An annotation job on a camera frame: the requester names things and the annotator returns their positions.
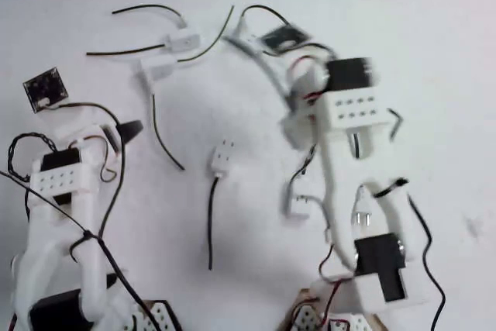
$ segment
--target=black circuit board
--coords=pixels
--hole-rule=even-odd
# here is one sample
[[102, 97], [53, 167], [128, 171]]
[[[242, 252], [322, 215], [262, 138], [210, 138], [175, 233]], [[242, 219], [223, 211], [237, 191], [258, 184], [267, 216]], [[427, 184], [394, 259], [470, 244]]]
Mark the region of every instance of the black circuit board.
[[309, 39], [308, 34], [292, 25], [281, 26], [260, 38], [276, 54], [296, 48]]
[[25, 81], [22, 85], [35, 113], [69, 97], [56, 67]]

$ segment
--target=black wire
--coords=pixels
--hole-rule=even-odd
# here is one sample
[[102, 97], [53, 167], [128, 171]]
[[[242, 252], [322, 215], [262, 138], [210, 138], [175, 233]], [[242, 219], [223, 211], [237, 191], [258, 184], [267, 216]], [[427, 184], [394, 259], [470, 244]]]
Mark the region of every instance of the black wire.
[[29, 216], [31, 215], [31, 210], [29, 209], [28, 206], [28, 200], [29, 200], [29, 190], [26, 189], [26, 193], [24, 194], [24, 209], [26, 210], [26, 216], [29, 221]]
[[307, 47], [314, 47], [314, 48], [319, 48], [320, 50], [325, 50], [326, 52], [329, 53], [329, 57], [330, 57], [331, 60], [337, 60], [337, 55], [336, 55], [336, 52], [334, 51], [333, 48], [328, 47], [325, 44], [315, 43], [315, 42], [303, 43], [303, 44], [300, 44], [300, 45], [298, 45], [296, 47], [292, 47], [292, 48], [288, 48], [286, 50], [282, 50], [278, 54], [270, 53], [270, 52], [267, 52], [267, 51], [264, 51], [264, 53], [267, 56], [280, 57], [280, 56], [282, 56], [282, 55], [284, 55], [286, 53], [293, 52], [294, 50], [300, 50], [300, 49], [307, 48]]
[[14, 140], [12, 140], [12, 143], [10, 144], [9, 153], [7, 156], [7, 171], [9, 171], [9, 173], [12, 176], [18, 178], [20, 181], [29, 182], [29, 175], [27, 174], [26, 176], [21, 176], [16, 172], [12, 164], [12, 161], [14, 159], [14, 154], [16, 153], [15, 151], [18, 141], [26, 137], [36, 137], [41, 139], [53, 152], [57, 151], [57, 146], [55, 145], [53, 140], [49, 139], [47, 136], [43, 135], [42, 133], [37, 133], [37, 132], [21, 133], [20, 135], [14, 137]]
[[127, 12], [127, 11], [132, 11], [134, 9], [141, 9], [141, 8], [162, 8], [166, 9], [167, 11], [173, 12], [175, 15], [177, 15], [180, 19], [183, 18], [182, 14], [180, 14], [178, 11], [175, 9], [172, 9], [171, 7], [167, 7], [166, 5], [161, 5], [161, 4], [142, 4], [142, 5], [134, 5], [133, 7], [128, 7], [128, 8], [123, 8], [123, 9], [118, 9], [116, 11], [113, 11], [113, 15], [117, 15], [119, 13]]
[[400, 188], [401, 186], [403, 186], [407, 183], [408, 183], [408, 180], [406, 178], [399, 178], [395, 182], [393, 182], [391, 185], [389, 185], [387, 188], [385, 188], [384, 190], [373, 194], [373, 197], [374, 198], [382, 198], [382, 197], [388, 195], [389, 193], [391, 193], [396, 188]]
[[0, 171], [0, 174], [2, 176], [5, 176], [6, 178], [10, 178], [12, 181], [14, 181], [17, 185], [19, 185], [20, 187], [24, 188], [25, 190], [27, 190], [28, 192], [30, 193], [33, 193], [36, 197], [40, 198], [41, 200], [43, 200], [44, 202], [48, 203], [49, 205], [51, 205], [52, 207], [54, 207], [58, 212], [60, 212], [62, 215], [64, 215], [65, 217], [67, 217], [69, 220], [71, 220], [74, 224], [76, 224], [77, 226], [79, 226], [82, 230], [84, 230], [84, 227], [78, 222], [76, 221], [72, 216], [68, 215], [67, 212], [65, 212], [63, 209], [61, 209], [58, 205], [56, 205], [55, 203], [51, 202], [50, 200], [48, 200], [47, 198], [43, 197], [40, 193], [38, 193], [37, 191], [34, 191], [33, 189], [31, 189], [29, 186], [26, 186], [24, 185], [21, 181], [19, 181], [17, 178], [15, 178], [14, 176], [12, 176], [11, 174], [8, 174], [4, 171]]
[[241, 16], [240, 18], [244, 17], [245, 16], [245, 13], [250, 10], [250, 9], [264, 9], [270, 13], [272, 13], [274, 16], [278, 17], [280, 21], [282, 21], [285, 25], [289, 25], [289, 21], [286, 20], [285, 17], [282, 16], [282, 14], [280, 14], [278, 11], [272, 9], [271, 7], [267, 7], [266, 5], [262, 5], [262, 4], [253, 4], [253, 5], [250, 5], [248, 7], [246, 7], [242, 12], [241, 12]]
[[[109, 151], [109, 142], [105, 139], [104, 136], [99, 136], [99, 135], [86, 136], [85, 138], [83, 138], [83, 140], [91, 140], [91, 139], [103, 140], [103, 143], [105, 144], [105, 156], [104, 156], [102, 167], [100, 168], [100, 180], [102, 182], [105, 182], [105, 183], [109, 183], [109, 182], [114, 181], [115, 178], [117, 177], [117, 172], [106, 167], [107, 160], [109, 159], [109, 152], [108, 152]], [[70, 149], [73, 145], [75, 145], [76, 142], [77, 142], [77, 140], [74, 140], [72, 143], [69, 144], [68, 148]], [[103, 171], [107, 171], [107, 172], [111, 173], [112, 176], [110, 178], [104, 178], [103, 177]]]
[[208, 197], [208, 216], [207, 216], [207, 241], [208, 241], [208, 269], [212, 270], [213, 265], [213, 245], [212, 245], [212, 217], [215, 187], [219, 182], [219, 178], [214, 178], [212, 187], [210, 188], [210, 196]]
[[119, 56], [122, 54], [131, 54], [131, 53], [139, 53], [144, 52], [146, 50], [154, 50], [156, 48], [163, 48], [165, 44], [155, 44], [154, 46], [138, 48], [137, 50], [117, 50], [114, 52], [86, 52], [86, 56]]
[[[153, 323], [153, 326], [157, 329], [157, 331], [160, 331], [160, 326], [153, 317], [153, 314], [151, 311], [148, 309], [148, 307], [145, 305], [144, 301], [141, 299], [141, 297], [136, 293], [134, 288], [129, 284], [129, 282], [126, 280], [126, 277], [124, 277], [124, 274], [122, 273], [121, 269], [119, 268], [119, 265], [115, 262], [114, 257], [110, 253], [110, 250], [108, 247], [105, 245], [104, 240], [100, 236], [96, 236], [93, 234], [91, 231], [85, 229], [76, 219], [74, 219], [72, 216], [68, 215], [64, 210], [60, 209], [56, 204], [52, 203], [49, 201], [47, 198], [43, 197], [41, 194], [38, 192], [34, 191], [31, 189], [29, 186], [24, 185], [21, 181], [17, 180], [14, 176], [7, 174], [4, 171], [0, 171], [0, 174], [2, 176], [5, 176], [6, 178], [9, 178], [10, 180], [14, 181], [17, 185], [19, 185], [22, 188], [25, 188], [27, 191], [30, 193], [33, 193], [36, 197], [42, 199], [44, 202], [48, 203], [52, 207], [54, 207], [58, 212], [61, 214], [65, 215], [70, 221], [72, 221], [74, 224], [76, 224], [82, 231], [83, 231], [83, 240], [78, 240], [78, 242], [82, 243], [86, 240], [89, 239], [96, 239], [98, 241], [98, 244], [102, 248], [103, 254], [107, 257], [108, 262], [114, 269], [115, 275], [117, 275], [117, 278], [122, 282], [128, 293], [133, 297], [133, 299], [136, 301], [136, 303], [143, 309], [145, 312], [146, 316], [150, 318], [150, 321]], [[73, 244], [71, 246], [71, 256], [72, 256], [72, 250], [75, 248], [75, 245]]]
[[358, 142], [358, 134], [353, 134], [353, 145], [355, 147], [355, 158], [360, 159], [360, 143]]
[[214, 47], [214, 45], [217, 44], [217, 42], [219, 41], [219, 39], [221, 38], [222, 34], [224, 33], [224, 30], [226, 29], [227, 27], [227, 24], [229, 23], [229, 20], [231, 19], [231, 15], [233, 13], [233, 10], [234, 10], [234, 5], [231, 5], [231, 10], [229, 11], [229, 14], [227, 15], [227, 19], [226, 21], [224, 22], [224, 25], [222, 26], [222, 28], [220, 29], [220, 33], [218, 34], [218, 36], [215, 38], [215, 40], [212, 42], [212, 44], [210, 44], [210, 46], [208, 46], [205, 50], [203, 50], [201, 53], [193, 56], [193, 57], [189, 57], [189, 58], [182, 58], [180, 60], [177, 60], [177, 62], [187, 62], [187, 61], [193, 61], [193, 60], [196, 60], [197, 58], [203, 56], [205, 53], [209, 52], [210, 49], [212, 49]]
[[391, 130], [391, 133], [389, 134], [389, 140], [392, 142], [394, 138], [396, 137], [396, 133], [398, 133], [398, 130], [401, 127], [401, 124], [403, 123], [403, 117], [400, 116], [395, 110], [391, 108], [387, 108], [387, 110], [396, 117], [396, 123], [393, 126], [393, 129]]
[[184, 171], [184, 167], [181, 163], [179, 163], [176, 158], [171, 154], [171, 152], [167, 149], [162, 138], [160, 137], [160, 133], [157, 127], [157, 106], [155, 104], [155, 95], [152, 95], [152, 111], [153, 111], [153, 129], [155, 130], [155, 135], [157, 135], [157, 140], [164, 149], [165, 153], [169, 156], [169, 158], [174, 162], [174, 164], [181, 170]]
[[422, 228], [424, 228], [425, 234], [427, 235], [427, 244], [425, 245], [424, 251], [422, 252], [422, 262], [424, 264], [425, 272], [427, 273], [431, 282], [437, 287], [439, 293], [441, 294], [441, 303], [439, 304], [439, 307], [436, 311], [436, 314], [434, 315], [434, 319], [432, 320], [432, 325], [431, 325], [431, 331], [434, 331], [434, 329], [436, 329], [436, 324], [437, 324], [437, 321], [439, 319], [439, 316], [441, 315], [441, 312], [443, 311], [444, 305], [446, 304], [446, 295], [445, 295], [441, 285], [432, 276], [432, 273], [429, 269], [429, 266], [427, 265], [427, 252], [429, 251], [429, 248], [432, 245], [432, 234], [429, 230], [429, 227], [427, 226], [427, 223], [425, 222], [424, 218], [422, 217], [422, 214], [420, 213], [419, 209], [417, 209], [417, 206], [413, 202], [412, 197], [410, 195], [408, 196], [408, 202], [410, 203], [410, 206], [412, 207], [413, 212], [416, 214], [417, 219], [419, 220], [420, 224], [422, 225]]
[[[57, 110], [59, 108], [78, 108], [78, 107], [92, 107], [92, 108], [101, 109], [113, 119], [116, 126], [120, 126], [120, 121], [117, 119], [117, 117], [113, 112], [111, 112], [105, 106], [95, 104], [94, 102], [72, 102], [70, 104], [58, 105], [57, 107], [50, 110]], [[107, 225], [107, 221], [109, 220], [110, 212], [114, 208], [115, 201], [117, 200], [117, 197], [121, 191], [122, 183], [124, 182], [124, 173], [126, 171], [126, 148], [125, 148], [126, 145], [124, 144], [124, 139], [122, 138], [121, 134], [119, 134], [119, 137], [121, 139], [121, 173], [119, 175], [119, 183], [117, 184], [117, 188], [115, 188], [114, 195], [112, 196], [110, 205], [105, 211], [102, 224], [100, 225], [100, 230], [98, 231], [98, 236], [101, 238], [103, 237], [105, 226]]]

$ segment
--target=white table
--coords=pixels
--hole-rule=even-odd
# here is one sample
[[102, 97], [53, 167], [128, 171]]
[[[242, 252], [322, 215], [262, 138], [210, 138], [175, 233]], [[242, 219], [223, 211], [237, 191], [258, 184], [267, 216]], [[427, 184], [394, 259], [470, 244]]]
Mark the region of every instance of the white table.
[[[22, 83], [53, 66], [73, 101], [102, 103], [121, 120], [142, 119], [146, 128], [129, 148], [126, 180], [106, 233], [117, 261], [129, 269], [144, 298], [167, 298], [186, 330], [269, 330], [298, 289], [317, 278], [327, 250], [316, 208], [300, 227], [280, 214], [284, 183], [303, 154], [281, 134], [285, 109], [267, 78], [220, 43], [176, 71], [157, 98], [160, 131], [187, 168], [177, 171], [151, 131], [136, 57], [84, 55], [159, 42], [174, 29], [167, 14], [110, 15], [113, 9], [152, 2], [180, 10], [206, 40], [218, 32], [231, 5], [235, 20], [246, 5], [270, 5], [341, 57], [370, 57], [387, 102], [405, 117], [396, 146], [411, 154], [401, 160], [408, 170], [402, 176], [412, 181], [410, 192], [434, 235], [429, 265], [447, 295], [439, 330], [482, 329], [490, 323], [496, 291], [494, 0], [0, 0], [5, 157], [15, 135], [43, 130]], [[256, 33], [278, 25], [263, 11], [251, 12], [248, 20]], [[208, 272], [212, 178], [205, 169], [224, 136], [235, 140], [239, 162], [216, 192], [214, 271]], [[36, 140], [19, 148], [16, 164], [22, 172], [39, 149]], [[318, 161], [299, 183], [323, 194]], [[9, 262], [26, 244], [26, 217], [23, 190], [3, 180], [0, 195], [3, 327], [10, 317]], [[383, 320], [390, 329], [428, 329], [439, 303], [431, 284], [429, 294], [430, 303]]]

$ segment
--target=cable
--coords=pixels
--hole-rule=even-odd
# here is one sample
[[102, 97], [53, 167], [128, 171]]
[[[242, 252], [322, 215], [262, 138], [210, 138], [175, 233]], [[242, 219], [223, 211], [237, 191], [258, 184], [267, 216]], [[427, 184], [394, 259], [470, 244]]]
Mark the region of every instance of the cable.
[[224, 22], [224, 25], [222, 26], [222, 28], [220, 29], [220, 33], [218, 34], [218, 36], [215, 38], [215, 40], [212, 42], [212, 44], [210, 44], [210, 46], [208, 46], [203, 52], [197, 54], [196, 56], [193, 56], [193, 57], [189, 57], [189, 58], [182, 58], [180, 60], [177, 60], [177, 62], [187, 62], [187, 61], [193, 61], [193, 60], [196, 60], [197, 58], [203, 56], [205, 53], [209, 52], [210, 49], [212, 49], [214, 47], [214, 45], [217, 44], [217, 42], [220, 40], [222, 34], [224, 33], [224, 30], [226, 29], [227, 27], [227, 24], [229, 23], [229, 20], [231, 19], [231, 15], [233, 13], [233, 10], [234, 10], [234, 5], [231, 5], [231, 10], [229, 11], [229, 14], [227, 15], [227, 19], [226, 21]]
[[271, 7], [267, 7], [266, 5], [262, 4], [253, 4], [248, 7], [246, 7], [242, 12], [240, 18], [245, 16], [245, 13], [250, 10], [250, 9], [264, 9], [270, 13], [272, 13], [274, 16], [278, 17], [280, 21], [282, 21], [285, 25], [289, 25], [289, 21], [286, 20], [285, 17], [282, 16], [278, 11], [275, 11]]
[[[78, 108], [78, 107], [90, 107], [90, 108], [97, 108], [101, 109], [102, 111], [106, 112], [114, 121], [116, 126], [120, 126], [120, 121], [117, 119], [115, 114], [111, 112], [109, 109], [107, 109], [103, 105], [95, 104], [94, 102], [72, 102], [70, 104], [63, 104], [63, 105], [58, 105], [53, 108], [50, 108], [50, 110], [58, 110], [60, 108]], [[107, 210], [105, 211], [105, 214], [103, 216], [102, 224], [100, 225], [100, 230], [98, 231], [98, 236], [103, 237], [103, 233], [105, 231], [105, 226], [107, 224], [107, 221], [109, 220], [110, 212], [112, 212], [112, 209], [114, 208], [115, 201], [117, 200], [117, 197], [121, 191], [122, 188], [122, 183], [124, 182], [124, 173], [126, 171], [126, 148], [124, 144], [124, 139], [122, 136], [119, 134], [119, 137], [121, 139], [121, 173], [119, 175], [119, 183], [117, 184], [117, 188], [115, 188], [114, 195], [112, 196], [112, 200], [110, 201], [110, 205], [108, 206]]]
[[431, 331], [434, 331], [436, 329], [436, 324], [439, 319], [439, 316], [441, 315], [441, 312], [443, 311], [444, 305], [446, 304], [446, 295], [443, 291], [443, 288], [441, 285], [436, 281], [434, 276], [432, 275], [429, 266], [427, 265], [427, 252], [429, 251], [429, 248], [432, 245], [432, 234], [429, 230], [429, 227], [427, 226], [427, 223], [425, 222], [424, 218], [422, 217], [422, 214], [420, 213], [419, 209], [417, 209], [417, 206], [412, 200], [412, 197], [409, 195], [408, 196], [408, 202], [410, 203], [410, 206], [413, 209], [413, 212], [416, 214], [417, 219], [419, 220], [420, 224], [422, 225], [422, 228], [424, 228], [425, 234], [427, 235], [427, 244], [425, 245], [424, 251], [422, 252], [422, 262], [424, 264], [424, 269], [427, 275], [429, 276], [429, 279], [431, 282], [436, 286], [438, 289], [439, 293], [441, 294], [441, 303], [439, 304], [439, 307], [436, 311], [436, 314], [434, 315], [434, 319], [432, 320], [432, 325], [431, 325]]
[[117, 15], [119, 13], [124, 13], [124, 12], [128, 12], [128, 11], [132, 11], [134, 9], [141, 9], [141, 8], [162, 8], [162, 9], [166, 9], [167, 11], [173, 12], [177, 17], [179, 17], [181, 19], [181, 21], [184, 21], [182, 14], [180, 14], [178, 11], [176, 11], [175, 9], [173, 9], [171, 7], [167, 7], [166, 5], [161, 5], [161, 4], [134, 5], [133, 7], [128, 7], [128, 8], [123, 8], [123, 9], [118, 9], [116, 11], [112, 11], [112, 14], [113, 15]]
[[391, 185], [389, 185], [387, 188], [385, 188], [384, 190], [373, 194], [373, 197], [374, 198], [382, 198], [382, 197], [388, 195], [389, 193], [391, 193], [396, 188], [400, 188], [401, 186], [403, 186], [407, 183], [408, 183], [408, 180], [406, 178], [399, 178], [395, 182], [393, 182]]
[[[4, 171], [0, 171], [0, 175], [5, 176], [6, 178], [9, 178], [10, 180], [14, 181], [17, 185], [21, 186], [22, 188], [25, 188], [30, 193], [33, 193], [36, 197], [42, 199], [44, 202], [46, 202], [49, 205], [51, 205], [52, 207], [54, 207], [58, 212], [60, 212], [61, 214], [65, 215], [70, 221], [72, 221], [74, 224], [76, 224], [83, 231], [83, 238], [81, 240], [78, 240], [79, 243], [83, 243], [84, 241], [89, 240], [89, 239], [96, 239], [98, 241], [99, 246], [101, 247], [101, 249], [103, 251], [103, 254], [107, 257], [108, 262], [110, 263], [110, 265], [114, 269], [114, 272], [115, 272], [115, 275], [117, 276], [117, 278], [122, 282], [122, 284], [124, 285], [124, 287], [126, 288], [126, 290], [128, 291], [128, 293], [133, 297], [133, 299], [136, 301], [136, 303], [143, 309], [143, 311], [145, 312], [146, 316], [150, 318], [150, 321], [153, 323], [153, 326], [157, 329], [157, 331], [160, 331], [160, 326], [157, 323], [157, 321], [155, 320], [155, 318], [153, 317], [153, 314], [148, 309], [148, 307], [146, 307], [144, 301], [136, 293], [136, 291], [134, 290], [134, 288], [126, 280], [126, 277], [124, 276], [124, 273], [119, 268], [119, 265], [115, 262], [115, 259], [112, 256], [112, 254], [110, 253], [110, 250], [105, 245], [104, 240], [100, 236], [96, 236], [91, 231], [85, 229], [76, 219], [74, 219], [72, 216], [68, 215], [65, 211], [63, 211], [62, 209], [60, 209], [55, 203], [53, 203], [49, 199], [43, 197], [41, 194], [39, 194], [38, 192], [34, 191], [29, 186], [25, 186], [21, 181], [17, 180], [12, 175], [7, 174]], [[71, 246], [71, 249], [70, 249], [71, 256], [72, 256], [72, 250], [76, 246], [77, 246], [77, 244], [73, 244]]]
[[[115, 172], [114, 170], [111, 170], [110, 168], [105, 167], [105, 165], [107, 164], [107, 159], [109, 158], [109, 152], [108, 152], [109, 151], [109, 143], [107, 142], [107, 140], [105, 139], [104, 136], [99, 136], [99, 135], [86, 136], [83, 138], [83, 140], [91, 140], [91, 139], [103, 140], [103, 143], [105, 144], [105, 156], [104, 156], [102, 168], [100, 169], [100, 180], [102, 180], [102, 182], [105, 182], [105, 183], [109, 183], [109, 182], [114, 181], [115, 178], [117, 177], [117, 172]], [[72, 143], [69, 144], [68, 148], [70, 149], [76, 142], [77, 142], [77, 140], [74, 140]], [[107, 171], [107, 172], [111, 173], [112, 176], [108, 179], [105, 179], [103, 177], [103, 171]]]
[[171, 154], [171, 152], [167, 149], [162, 138], [160, 137], [160, 133], [157, 127], [157, 106], [155, 105], [155, 95], [152, 95], [152, 112], [153, 112], [153, 129], [155, 130], [155, 135], [157, 135], [157, 140], [164, 149], [165, 153], [169, 156], [169, 158], [174, 162], [174, 164], [181, 170], [184, 171], [184, 167], [181, 163], [179, 163], [176, 158]]
[[58, 212], [60, 212], [62, 215], [64, 215], [65, 217], [67, 217], [74, 224], [76, 224], [77, 226], [79, 226], [81, 229], [84, 230], [84, 227], [78, 221], [76, 221], [72, 216], [68, 215], [67, 212], [65, 212], [63, 209], [60, 209], [60, 207], [58, 205], [56, 205], [54, 202], [52, 202], [49, 199], [43, 197], [40, 193], [38, 193], [37, 191], [34, 191], [29, 186], [24, 185], [21, 181], [19, 181], [17, 178], [15, 178], [14, 176], [12, 176], [11, 174], [8, 174], [8, 173], [6, 173], [4, 171], [0, 171], [0, 175], [5, 176], [6, 178], [10, 178], [12, 181], [14, 181], [20, 187], [24, 188], [25, 190], [27, 190], [30, 193], [33, 193], [36, 197], [40, 198], [44, 202], [46, 202], [49, 205], [51, 205], [52, 207], [54, 207]]
[[329, 314], [329, 308], [331, 307], [331, 302], [334, 299], [334, 296], [336, 295], [338, 288], [343, 283], [343, 281], [344, 280], [337, 281], [332, 288], [331, 295], [329, 296], [329, 300], [327, 301], [327, 305], [325, 306], [324, 316], [322, 317], [322, 324], [320, 325], [321, 328], [326, 324], [327, 315]]
[[16, 172], [16, 170], [14, 170], [14, 166], [12, 165], [17, 142], [20, 139], [24, 139], [26, 137], [36, 137], [41, 139], [53, 152], [57, 151], [57, 146], [55, 145], [53, 140], [49, 139], [47, 136], [43, 135], [42, 133], [37, 133], [37, 132], [21, 133], [20, 135], [14, 137], [14, 140], [12, 140], [12, 143], [10, 144], [9, 153], [7, 155], [7, 170], [12, 176], [18, 178], [20, 181], [29, 182], [29, 175], [27, 174], [26, 176], [21, 176]]
[[137, 50], [118, 50], [114, 52], [86, 52], [86, 56], [120, 56], [123, 54], [145, 52], [147, 50], [154, 50], [156, 48], [163, 48], [165, 44], [155, 44], [154, 46], [138, 48]]
[[355, 148], [355, 158], [360, 159], [360, 143], [358, 142], [358, 133], [353, 134], [353, 145]]
[[207, 217], [207, 241], [208, 241], [208, 269], [212, 270], [213, 264], [213, 245], [212, 245], [212, 215], [213, 215], [213, 204], [214, 204], [214, 194], [215, 187], [219, 182], [219, 178], [214, 178], [212, 182], [212, 187], [210, 188], [210, 196], [208, 197], [208, 217]]
[[391, 130], [391, 133], [389, 134], [389, 140], [392, 142], [394, 138], [396, 137], [396, 133], [398, 133], [398, 130], [401, 127], [401, 124], [403, 123], [403, 117], [400, 116], [395, 110], [391, 108], [387, 108], [387, 110], [396, 117], [396, 123], [393, 126], [393, 129]]

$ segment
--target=white connector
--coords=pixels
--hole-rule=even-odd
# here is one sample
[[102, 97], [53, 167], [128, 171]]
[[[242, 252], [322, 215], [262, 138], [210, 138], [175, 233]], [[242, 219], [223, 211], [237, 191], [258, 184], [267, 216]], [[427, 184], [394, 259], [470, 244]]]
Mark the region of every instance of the white connector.
[[157, 93], [157, 89], [161, 86], [163, 80], [172, 74], [176, 64], [177, 59], [171, 54], [161, 54], [140, 60], [139, 68], [152, 95]]
[[172, 53], [180, 53], [199, 48], [200, 42], [200, 34], [186, 27], [167, 35], [165, 45]]
[[233, 164], [234, 142], [223, 140], [215, 147], [210, 169], [217, 178], [224, 178]]

